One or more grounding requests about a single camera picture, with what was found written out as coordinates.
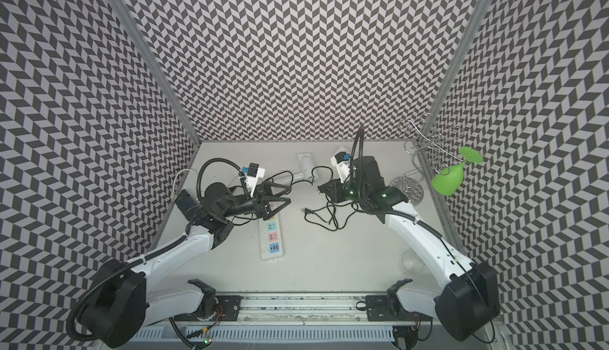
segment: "black and white zigzag pattern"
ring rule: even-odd
[[[104,0],[1,0],[0,30],[0,347],[76,346],[70,306],[146,250],[194,146]]]
[[[124,0],[205,140],[372,139],[430,107],[476,0]]]
[[[609,348],[608,36],[609,0],[494,0],[438,119],[485,156],[448,201],[520,349]]]

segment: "white power strip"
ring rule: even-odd
[[[269,220],[258,220],[260,230],[260,255],[263,260],[274,259],[283,256],[283,243],[281,242],[281,227],[279,225],[279,214]]]

